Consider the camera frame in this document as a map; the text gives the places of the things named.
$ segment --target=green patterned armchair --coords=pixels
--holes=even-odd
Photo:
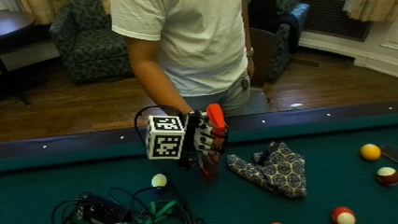
[[[263,4],[271,4],[273,0],[268,1],[255,1]],[[299,0],[275,0],[275,10],[269,8],[264,8],[263,13],[267,16],[263,16],[259,20],[263,24],[253,22],[253,16],[257,16],[263,9],[256,8],[255,13],[251,13],[251,6],[249,6],[249,17],[251,17],[251,27],[268,31],[275,34],[276,36],[276,44],[273,51],[273,57],[271,62],[264,62],[271,64],[271,69],[261,74],[265,76],[265,80],[276,81],[283,74],[287,65],[293,58],[295,51],[297,50],[299,45],[293,47],[293,36],[296,42],[299,44],[299,39],[301,37],[301,33],[304,30],[304,25],[308,19],[308,14],[311,10],[311,5],[300,3]]]
[[[134,77],[124,37],[111,29],[102,0],[70,0],[50,27],[74,82]]]

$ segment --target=pool table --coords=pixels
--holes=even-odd
[[[2,143],[0,223],[51,223],[62,201],[86,191],[104,198],[112,188],[135,192],[163,172],[180,191],[179,202],[207,224],[332,223],[336,206],[351,208],[357,223],[398,223],[398,186],[376,178],[381,167],[398,169],[398,164],[387,156],[367,161],[360,155],[368,143],[398,147],[398,102],[248,115],[228,123],[228,151],[215,181],[176,161],[160,161],[162,170],[147,159],[134,128]],[[305,158],[307,197],[276,194],[228,168],[227,155],[251,161],[272,141],[285,142]],[[163,197],[156,194],[143,197]]]

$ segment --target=red billiard ball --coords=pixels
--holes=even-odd
[[[377,179],[385,186],[395,186],[398,184],[397,171],[391,167],[383,167],[377,171]]]
[[[332,220],[335,224],[355,224],[356,214],[348,207],[336,207],[332,212]]]

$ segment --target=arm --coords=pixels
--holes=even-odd
[[[241,0],[241,18],[244,20],[244,28],[245,28],[245,47],[247,51],[252,50],[252,42],[251,42],[251,29],[249,29],[249,12],[248,12],[248,0]],[[248,73],[249,77],[253,77],[255,73],[255,63],[253,56],[248,57]]]
[[[160,42],[127,38],[127,49],[134,73],[151,99],[158,105],[174,106],[184,114],[194,109],[163,72],[159,63]]]

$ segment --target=wall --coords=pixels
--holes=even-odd
[[[365,42],[304,32],[300,46],[348,55],[356,65],[398,77],[398,19],[376,22]]]

